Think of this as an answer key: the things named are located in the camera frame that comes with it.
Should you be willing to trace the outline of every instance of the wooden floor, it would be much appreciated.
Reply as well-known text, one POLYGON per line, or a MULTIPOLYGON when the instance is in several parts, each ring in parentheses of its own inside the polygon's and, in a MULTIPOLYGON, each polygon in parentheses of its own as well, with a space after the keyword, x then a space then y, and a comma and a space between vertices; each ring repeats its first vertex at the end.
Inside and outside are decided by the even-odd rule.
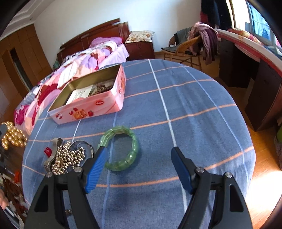
MULTIPOLYGON (((163 59, 163 55, 156 53, 156 58, 163 59)), ((259 229, 275 208, 282 194, 282 172, 278 166, 278 157, 274 146, 275 129, 254 132, 248 119, 243 103, 246 89, 227 87, 219 74, 219 58, 206 66, 201 60, 202 71, 217 80, 231 94, 239 107, 248 126, 256 153, 256 163, 253 178, 246 197, 254 229, 259 229)))

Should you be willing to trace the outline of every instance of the pink tin box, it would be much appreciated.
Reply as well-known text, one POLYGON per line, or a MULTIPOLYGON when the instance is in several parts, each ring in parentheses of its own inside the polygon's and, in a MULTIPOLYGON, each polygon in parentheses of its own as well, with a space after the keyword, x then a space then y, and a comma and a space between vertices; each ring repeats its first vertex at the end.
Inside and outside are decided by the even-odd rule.
POLYGON ((126 77, 122 65, 114 65, 69 82, 54 100, 48 114, 58 124, 120 111, 124 101, 126 77), (93 84, 114 80, 111 90, 78 98, 69 104, 72 92, 93 84))

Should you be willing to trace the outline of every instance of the chair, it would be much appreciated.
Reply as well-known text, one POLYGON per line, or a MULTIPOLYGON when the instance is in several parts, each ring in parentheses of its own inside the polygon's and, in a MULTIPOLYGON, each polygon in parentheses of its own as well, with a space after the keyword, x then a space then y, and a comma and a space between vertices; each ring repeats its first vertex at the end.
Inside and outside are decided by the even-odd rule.
MULTIPOLYGON (((191 67, 193 67, 193 65, 196 65, 200 68, 200 71, 202 71, 200 54, 197 54, 196 56, 187 54, 188 48, 190 46, 195 45, 195 44, 200 43, 200 42, 202 42, 202 38, 201 38, 201 36, 197 36, 197 37, 195 37, 191 40, 185 41, 182 44, 180 44, 175 52, 169 52, 169 51, 162 49, 162 52, 164 54, 164 60, 167 58, 166 55, 170 55, 170 57, 169 57, 170 61, 172 61, 174 59, 174 60, 180 60, 181 61, 180 63, 187 62, 187 63, 191 64, 191 67), (185 59, 185 60, 177 59, 177 58, 174 58, 174 56, 187 57, 187 59, 185 59), (198 57, 199 64, 193 63, 193 61, 192 61, 193 57, 198 57)), ((169 40, 168 46, 170 47, 171 45, 175 46, 174 36, 169 40)))

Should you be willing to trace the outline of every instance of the ceiling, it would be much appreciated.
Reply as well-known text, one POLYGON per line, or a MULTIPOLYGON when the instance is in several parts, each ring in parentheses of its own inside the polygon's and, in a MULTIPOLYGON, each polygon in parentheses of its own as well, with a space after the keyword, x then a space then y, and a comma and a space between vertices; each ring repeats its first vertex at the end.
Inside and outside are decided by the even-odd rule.
POLYGON ((35 19, 53 1, 54 0, 30 0, 10 21, 0 37, 0 40, 27 25, 33 24, 35 19))

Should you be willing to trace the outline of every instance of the plaid tablecloth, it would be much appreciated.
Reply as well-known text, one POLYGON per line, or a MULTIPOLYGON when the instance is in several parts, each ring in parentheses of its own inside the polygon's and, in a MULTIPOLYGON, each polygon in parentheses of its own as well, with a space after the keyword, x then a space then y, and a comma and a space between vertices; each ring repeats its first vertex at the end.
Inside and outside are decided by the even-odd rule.
MULTIPOLYGON (((191 196, 182 189, 170 159, 173 146, 209 172, 230 171, 246 196, 255 151, 244 119, 228 92, 206 74, 175 62, 123 63, 127 77, 124 106, 113 114, 57 125, 47 109, 37 121, 23 157, 22 182, 30 205, 45 175, 44 149, 53 138, 85 140, 97 148, 102 134, 116 125, 130 127, 140 149, 122 172, 104 169, 87 195, 101 228, 177 228, 191 196)), ((110 161, 124 158, 130 137, 116 137, 110 161)), ((207 228, 214 195, 206 210, 207 228)), ((66 208, 70 208, 65 199, 66 208)), ((74 219, 68 218, 71 228, 74 219)))

